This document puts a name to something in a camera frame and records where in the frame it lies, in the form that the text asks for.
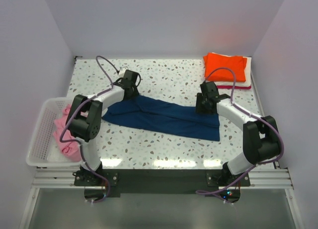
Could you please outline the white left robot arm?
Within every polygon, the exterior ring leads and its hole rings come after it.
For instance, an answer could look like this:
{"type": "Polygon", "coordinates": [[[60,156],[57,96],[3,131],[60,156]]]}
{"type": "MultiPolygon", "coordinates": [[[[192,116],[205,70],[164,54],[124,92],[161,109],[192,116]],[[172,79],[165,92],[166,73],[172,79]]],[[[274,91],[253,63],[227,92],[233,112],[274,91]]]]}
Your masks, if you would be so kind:
{"type": "Polygon", "coordinates": [[[98,185],[103,180],[103,173],[98,170],[102,163],[96,143],[91,143],[100,131],[102,112],[117,102],[138,96],[140,82],[139,73],[125,70],[115,82],[110,82],[108,89],[89,96],[76,95],[73,99],[59,141],[75,142],[79,146],[81,167],[87,170],[85,179],[91,185],[98,185]]]}

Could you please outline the navy blue printed t-shirt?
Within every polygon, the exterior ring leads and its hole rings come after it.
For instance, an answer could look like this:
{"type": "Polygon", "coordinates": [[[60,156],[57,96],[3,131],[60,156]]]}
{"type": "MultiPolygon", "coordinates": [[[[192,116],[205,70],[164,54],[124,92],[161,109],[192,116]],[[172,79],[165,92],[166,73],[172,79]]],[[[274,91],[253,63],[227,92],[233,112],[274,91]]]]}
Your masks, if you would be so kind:
{"type": "Polygon", "coordinates": [[[195,107],[141,95],[111,105],[102,119],[129,128],[200,140],[220,140],[218,115],[199,114],[195,107]]]}

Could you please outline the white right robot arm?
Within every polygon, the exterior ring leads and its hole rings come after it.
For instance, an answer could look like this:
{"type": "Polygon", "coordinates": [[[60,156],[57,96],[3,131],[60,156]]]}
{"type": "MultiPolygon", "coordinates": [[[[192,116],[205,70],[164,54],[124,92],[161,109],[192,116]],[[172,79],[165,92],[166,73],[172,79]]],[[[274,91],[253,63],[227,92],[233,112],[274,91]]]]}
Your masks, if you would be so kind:
{"type": "Polygon", "coordinates": [[[273,117],[253,114],[236,104],[232,94],[219,94],[214,82],[204,81],[200,89],[196,112],[223,116],[239,127],[243,135],[242,153],[223,164],[218,183],[232,186],[239,175],[282,153],[283,143],[273,117]]]}

